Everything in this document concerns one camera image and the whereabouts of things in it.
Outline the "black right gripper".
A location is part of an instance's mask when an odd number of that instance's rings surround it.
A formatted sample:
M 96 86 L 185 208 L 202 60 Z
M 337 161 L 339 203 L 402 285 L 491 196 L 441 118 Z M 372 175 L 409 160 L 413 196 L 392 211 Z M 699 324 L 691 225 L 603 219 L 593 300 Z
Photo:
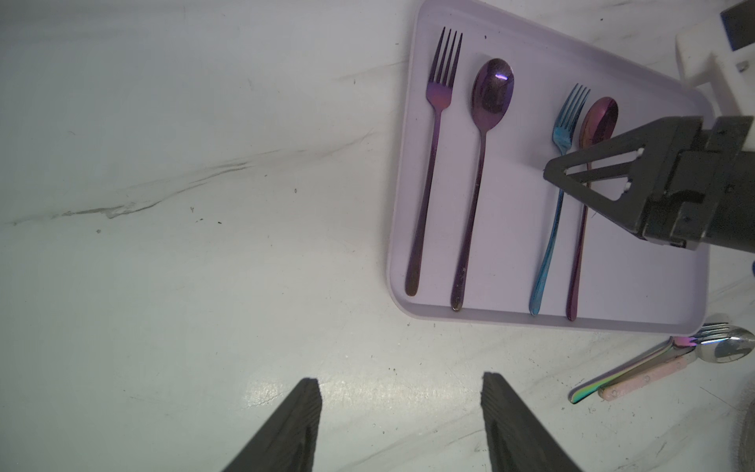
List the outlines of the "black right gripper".
M 752 116 L 665 117 L 551 159 L 544 179 L 636 237 L 754 252 Z

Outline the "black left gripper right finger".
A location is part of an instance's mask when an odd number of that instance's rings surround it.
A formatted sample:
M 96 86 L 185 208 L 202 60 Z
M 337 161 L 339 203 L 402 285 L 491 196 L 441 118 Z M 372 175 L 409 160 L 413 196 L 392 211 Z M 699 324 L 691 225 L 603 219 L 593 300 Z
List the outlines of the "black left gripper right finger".
M 483 375 L 481 407 L 493 471 L 580 469 L 502 375 Z

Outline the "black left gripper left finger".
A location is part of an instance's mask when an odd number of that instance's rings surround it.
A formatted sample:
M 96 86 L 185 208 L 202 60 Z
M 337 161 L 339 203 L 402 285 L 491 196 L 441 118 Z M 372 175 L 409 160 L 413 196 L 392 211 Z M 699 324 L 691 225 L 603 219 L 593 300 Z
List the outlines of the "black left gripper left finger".
M 312 471 L 321 414 L 318 380 L 302 379 L 224 471 Z

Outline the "dark purple metal spoon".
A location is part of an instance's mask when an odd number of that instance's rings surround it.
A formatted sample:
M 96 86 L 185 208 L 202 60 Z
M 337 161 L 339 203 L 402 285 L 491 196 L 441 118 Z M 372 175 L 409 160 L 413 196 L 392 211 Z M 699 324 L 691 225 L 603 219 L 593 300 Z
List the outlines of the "dark purple metal spoon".
M 450 307 L 454 312 L 460 312 L 464 304 L 475 218 L 484 173 L 487 135 L 491 129 L 499 125 L 509 109 L 514 82 L 511 66 L 503 59 L 493 58 L 481 67 L 473 84 L 471 117 L 479 135 L 479 155 L 470 208 L 450 295 Z

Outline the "purple metal fork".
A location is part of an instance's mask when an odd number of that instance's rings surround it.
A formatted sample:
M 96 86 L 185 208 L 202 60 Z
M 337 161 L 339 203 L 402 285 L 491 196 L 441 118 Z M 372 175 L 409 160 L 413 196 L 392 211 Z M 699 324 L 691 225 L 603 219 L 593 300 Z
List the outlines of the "purple metal fork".
M 426 88 L 426 99 L 434 111 L 434 126 L 425 186 L 417 218 L 410 257 L 405 278 L 405 293 L 413 297 L 418 293 L 424 253 L 427 217 L 430 206 L 438 141 L 442 127 L 442 112 L 450 107 L 457 72 L 463 35 L 454 29 L 443 28 L 438 39 Z

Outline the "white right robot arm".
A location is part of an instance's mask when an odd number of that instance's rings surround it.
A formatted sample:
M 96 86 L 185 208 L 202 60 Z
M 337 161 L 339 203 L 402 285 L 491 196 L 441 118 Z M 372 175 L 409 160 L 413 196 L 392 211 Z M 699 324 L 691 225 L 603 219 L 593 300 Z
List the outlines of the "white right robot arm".
M 544 178 L 639 239 L 692 250 L 754 250 L 754 4 L 676 37 L 684 84 L 712 87 L 722 112 L 666 117 L 550 160 Z

